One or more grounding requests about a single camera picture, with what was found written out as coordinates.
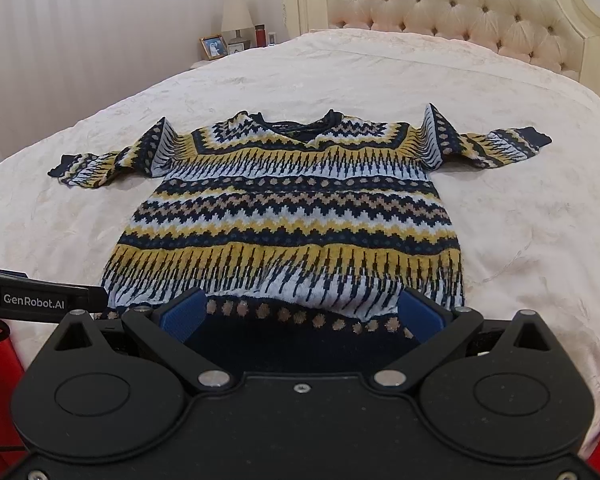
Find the headboard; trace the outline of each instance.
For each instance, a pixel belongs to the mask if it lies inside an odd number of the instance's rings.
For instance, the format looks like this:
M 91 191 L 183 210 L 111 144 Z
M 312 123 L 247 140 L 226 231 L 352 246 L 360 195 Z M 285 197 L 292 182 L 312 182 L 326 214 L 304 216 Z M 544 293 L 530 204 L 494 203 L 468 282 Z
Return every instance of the headboard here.
M 285 0 L 284 16 L 292 38 L 352 27 L 470 41 L 600 96 L 600 15 L 586 0 Z

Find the picture frame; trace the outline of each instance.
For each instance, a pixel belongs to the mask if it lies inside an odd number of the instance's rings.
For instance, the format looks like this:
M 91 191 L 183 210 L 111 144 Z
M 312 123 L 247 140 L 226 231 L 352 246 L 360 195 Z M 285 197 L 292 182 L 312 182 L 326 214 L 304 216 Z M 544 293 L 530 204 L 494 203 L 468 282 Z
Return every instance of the picture frame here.
M 238 52 L 244 52 L 244 43 L 230 43 L 229 55 L 237 54 Z
M 200 38 L 200 43 L 202 43 L 202 48 L 205 49 L 205 54 L 209 61 L 229 55 L 229 48 L 227 47 L 222 34 Z

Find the white bedspread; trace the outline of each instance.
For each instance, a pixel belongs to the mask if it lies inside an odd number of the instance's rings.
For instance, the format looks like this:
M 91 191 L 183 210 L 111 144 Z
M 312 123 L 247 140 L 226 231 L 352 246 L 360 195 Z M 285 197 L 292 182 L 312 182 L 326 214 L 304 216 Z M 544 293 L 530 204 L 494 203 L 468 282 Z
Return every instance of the white bedspread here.
M 46 172 L 65 153 L 120 149 L 166 116 L 180 133 L 241 110 L 313 121 L 330 108 L 420 123 L 432 102 L 459 132 L 534 126 L 553 143 L 497 170 L 445 166 L 433 181 L 458 232 L 468 306 L 486 317 L 537 310 L 596 399 L 600 431 L 600 99 L 563 76 L 461 41 L 325 31 L 177 75 L 0 164 L 0 268 L 99 284 L 136 206 L 140 176 L 69 189 Z M 52 326 L 12 323 L 25 365 Z

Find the sweater sleeve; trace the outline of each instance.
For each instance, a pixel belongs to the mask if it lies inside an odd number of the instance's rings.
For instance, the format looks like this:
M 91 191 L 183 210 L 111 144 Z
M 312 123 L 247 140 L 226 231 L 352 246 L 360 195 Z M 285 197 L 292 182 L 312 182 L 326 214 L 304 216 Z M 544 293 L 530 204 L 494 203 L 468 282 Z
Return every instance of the sweater sleeve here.
M 552 142 L 551 137 L 531 127 L 458 134 L 431 104 L 421 134 L 426 138 L 422 160 L 430 170 L 448 160 L 464 161 L 476 168 L 499 168 L 536 156 L 540 148 Z
M 48 174 L 68 186 L 93 188 L 108 184 L 121 173 L 164 176 L 174 157 L 176 138 L 169 121 L 163 117 L 137 142 L 120 152 L 63 155 L 60 164 Z

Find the lamp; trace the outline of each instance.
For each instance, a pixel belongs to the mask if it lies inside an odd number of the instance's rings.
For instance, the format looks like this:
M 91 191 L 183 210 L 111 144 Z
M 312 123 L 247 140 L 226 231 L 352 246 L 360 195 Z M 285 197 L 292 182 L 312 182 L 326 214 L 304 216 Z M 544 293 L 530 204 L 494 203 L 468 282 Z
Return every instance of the lamp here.
M 222 31 L 235 30 L 235 38 L 229 40 L 229 44 L 241 43 L 247 50 L 251 46 L 251 40 L 247 40 L 240 35 L 244 28 L 252 28 L 253 21 L 249 8 L 244 0 L 227 0 L 224 2 L 224 11 L 222 12 Z

